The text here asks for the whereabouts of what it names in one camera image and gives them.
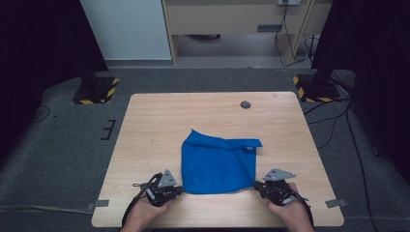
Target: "table surface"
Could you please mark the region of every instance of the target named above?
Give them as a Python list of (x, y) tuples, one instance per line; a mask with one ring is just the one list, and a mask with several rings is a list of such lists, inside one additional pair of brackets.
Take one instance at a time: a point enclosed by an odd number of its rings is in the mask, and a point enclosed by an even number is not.
[[(251, 107), (243, 109), (242, 101)], [(296, 173), (288, 179), (308, 199), (316, 226), (340, 226), (335, 199), (300, 103), (291, 92), (168, 93), (132, 96), (102, 185), (92, 223), (121, 227), (122, 216), (139, 188), (154, 174), (169, 169), (178, 185), (181, 146), (191, 129), (222, 138), (258, 138), (256, 180), (276, 167)], [(283, 227), (252, 188), (228, 194), (183, 193), (153, 228)]]

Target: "metal bracket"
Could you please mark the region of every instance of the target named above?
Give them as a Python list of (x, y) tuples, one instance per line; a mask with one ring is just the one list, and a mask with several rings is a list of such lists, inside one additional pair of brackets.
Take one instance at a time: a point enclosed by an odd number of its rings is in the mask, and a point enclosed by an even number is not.
[(280, 181), (288, 178), (296, 177), (296, 174), (293, 172), (283, 171), (277, 168), (272, 169), (265, 176), (263, 180), (265, 181)]
[(334, 199), (330, 201), (325, 201), (325, 203), (328, 206), (328, 208), (334, 208), (336, 206), (339, 206), (341, 208), (348, 205), (345, 199)]
[(168, 169), (166, 169), (163, 172), (160, 182), (158, 183), (158, 187), (165, 188), (165, 187), (171, 187), (175, 185), (177, 185), (175, 178), (172, 176), (171, 172)]
[(86, 211), (93, 213), (96, 207), (107, 207), (109, 200), (96, 200), (95, 204), (88, 203)]

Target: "blue cloth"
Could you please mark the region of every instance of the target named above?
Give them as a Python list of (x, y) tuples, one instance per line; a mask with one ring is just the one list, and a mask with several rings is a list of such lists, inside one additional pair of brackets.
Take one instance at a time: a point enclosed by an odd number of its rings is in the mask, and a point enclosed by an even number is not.
[(192, 130), (182, 145), (185, 192), (228, 193), (251, 188), (259, 139), (222, 139)]

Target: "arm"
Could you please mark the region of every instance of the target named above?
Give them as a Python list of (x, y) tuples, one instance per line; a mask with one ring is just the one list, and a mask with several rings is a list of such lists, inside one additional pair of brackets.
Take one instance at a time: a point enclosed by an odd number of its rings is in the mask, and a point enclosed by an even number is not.
[(121, 232), (140, 232), (145, 229), (155, 218), (165, 213), (171, 201), (166, 202), (161, 207), (150, 204), (147, 198), (139, 199), (132, 207), (127, 222)]
[[(298, 191), (294, 183), (289, 183), (292, 190)], [(278, 215), (292, 232), (312, 232), (308, 213), (305, 207), (297, 199), (292, 200), (284, 206), (277, 206), (271, 201), (268, 202), (268, 209)]]

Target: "black cable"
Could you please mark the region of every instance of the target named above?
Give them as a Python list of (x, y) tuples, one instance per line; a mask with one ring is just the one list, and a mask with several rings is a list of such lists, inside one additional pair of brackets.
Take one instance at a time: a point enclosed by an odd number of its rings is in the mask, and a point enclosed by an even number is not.
[(368, 190), (367, 190), (367, 181), (366, 181), (365, 168), (363, 166), (362, 156), (360, 155), (359, 148), (358, 148), (358, 145), (357, 145), (357, 142), (356, 142), (356, 138), (355, 138), (355, 135), (354, 135), (353, 130), (352, 130), (352, 126), (350, 125), (349, 113), (348, 112), (346, 112), (346, 121), (347, 121), (347, 126), (349, 127), (350, 135), (352, 136), (352, 139), (353, 139), (353, 144), (355, 145), (356, 154), (358, 155), (359, 164), (360, 164), (360, 167), (361, 167), (361, 170), (362, 170), (362, 177), (363, 177), (363, 183), (364, 183), (364, 186), (365, 186), (365, 198), (366, 198), (366, 207), (367, 207), (368, 216), (370, 217), (371, 225), (373, 226), (374, 231), (378, 232), (377, 226), (374, 222), (373, 215), (372, 215), (372, 212), (371, 212), (370, 200), (368, 199)]
[(285, 32), (286, 32), (286, 35), (287, 35), (287, 39), (288, 39), (288, 41), (289, 41), (289, 43), (290, 43), (290, 51), (291, 51), (291, 53), (292, 53), (293, 59), (295, 59), (296, 62), (294, 62), (294, 63), (292, 63), (292, 64), (290, 64), (290, 65), (285, 65), (285, 64), (283, 63), (283, 61), (282, 61), (282, 59), (281, 59), (280, 51), (279, 51), (279, 49), (278, 49), (278, 31), (279, 31), (279, 30), (277, 30), (277, 32), (275, 33), (275, 42), (274, 42), (274, 44), (275, 44), (275, 48), (277, 49), (280, 62), (282, 63), (282, 65), (283, 65), (284, 67), (287, 68), (287, 67), (291, 67), (291, 66), (293, 66), (293, 65), (295, 65), (295, 64), (297, 64), (297, 63), (303, 62), (303, 61), (305, 61), (305, 59), (303, 59), (303, 60), (298, 60), (298, 59), (296, 59), (296, 57), (293, 55), (292, 41), (290, 40), (290, 35), (289, 35), (289, 33), (288, 33), (288, 31), (287, 31), (287, 27), (286, 27), (286, 14), (287, 14), (287, 5), (288, 5), (287, 0), (284, 0), (283, 3), (284, 3), (284, 7), (283, 7), (283, 8), (284, 8), (284, 10), (283, 10), (283, 18), (282, 18), (282, 20), (281, 20), (281, 23), (280, 23), (280, 27), (279, 27), (279, 28), (281, 29), (281, 28), (284, 26), (284, 29), (285, 29)]
[[(312, 40), (312, 42), (310, 43), (310, 47), (308, 46), (308, 40)], [(313, 45), (312, 45), (313, 41), (318, 41), (318, 40), (319, 40), (319, 38), (314, 38), (314, 35), (310, 38), (306, 38), (305, 39), (305, 46), (309, 49), (313, 49)]]
[(311, 60), (311, 50), (313, 49), (313, 42), (314, 42), (314, 34), (311, 38), (311, 42), (310, 42), (310, 49), (308, 50), (308, 54), (307, 54), (307, 58), (309, 59), (310, 63), (313, 63)]
[(301, 50), (301, 49), (296, 50), (296, 54), (298, 54), (298, 53), (299, 54), (305, 54), (305, 55), (307, 54), (307, 52), (305, 50)]
[(139, 192), (139, 194), (132, 199), (131, 203), (127, 207), (127, 210), (124, 212), (123, 219), (121, 220), (121, 228), (124, 227), (124, 225), (126, 224), (127, 219), (128, 219), (128, 215), (130, 214), (130, 211), (131, 211), (132, 207), (136, 204), (136, 202), (138, 202), (139, 199), (144, 197), (144, 196), (142, 196), (142, 194), (145, 192), (145, 190), (148, 188), (148, 186), (149, 186), (149, 184), (142, 186), (141, 191)]
[(343, 89), (345, 89), (346, 91), (348, 91), (349, 93), (351, 93), (353, 91), (353, 87), (354, 85), (350, 85), (348, 83), (346, 83), (345, 81), (341, 80), (338, 75), (336, 74), (335, 71), (332, 71), (331, 74), (331, 79), (332, 81), (336, 84), (336, 85), (340, 85)]
[(322, 148), (326, 147), (326, 146), (331, 142), (331, 140), (332, 140), (332, 138), (333, 138), (334, 131), (335, 131), (335, 125), (336, 125), (337, 119), (338, 119), (339, 117), (343, 116), (343, 114), (345, 114), (345, 113), (347, 112), (347, 110), (350, 108), (350, 105), (351, 105), (352, 103), (353, 103), (353, 102), (350, 102), (350, 103), (347, 105), (346, 109), (345, 109), (342, 113), (340, 113), (339, 115), (337, 115), (337, 116), (335, 116), (335, 117), (327, 118), (327, 119), (322, 119), (322, 120), (319, 120), (319, 121), (316, 121), (316, 122), (308, 123), (309, 125), (311, 125), (311, 124), (321, 123), (321, 122), (324, 122), (324, 121), (327, 121), (327, 120), (335, 119), (335, 120), (334, 120), (334, 123), (333, 123), (333, 125), (332, 125), (331, 136), (329, 137), (328, 141), (327, 141), (325, 144), (323, 144), (322, 146), (317, 147), (317, 149), (322, 149)]
[(311, 227), (314, 229), (314, 223), (313, 223), (313, 214), (311, 213), (310, 210), (310, 206), (308, 205), (307, 201), (304, 199), (304, 197), (301, 196), (301, 194), (299, 194), (297, 191), (292, 190), (291, 194), (296, 197), (296, 199), (298, 199), (299, 202), (302, 203), (302, 205), (304, 206), (306, 212), (307, 212), (307, 216), (308, 216), (308, 220), (310, 221), (310, 225)]
[[(339, 101), (346, 101), (346, 100), (351, 100), (351, 99), (340, 99)], [(324, 105), (324, 104), (331, 103), (331, 102), (337, 102), (337, 101), (325, 101), (325, 102), (322, 102), (322, 103), (316, 105), (315, 107), (311, 108), (310, 110), (306, 111), (306, 112), (304, 113), (304, 115), (309, 114), (309, 113), (310, 113), (311, 111), (313, 111), (313, 109), (315, 109), (315, 108), (318, 108), (318, 107), (320, 107), (320, 106), (322, 106), (322, 105)]]
[(50, 110), (50, 108), (48, 108), (47, 106), (40, 106), (39, 108), (45, 108), (46, 110), (47, 110), (47, 114), (42, 118), (42, 119), (39, 119), (39, 120), (37, 120), (37, 121), (33, 121), (33, 122), (30, 122), (30, 123), (39, 123), (39, 122), (41, 122), (42, 120), (44, 120), (44, 119), (46, 119), (47, 117), (48, 117), (48, 115), (50, 115), (50, 112), (51, 112), (51, 110)]

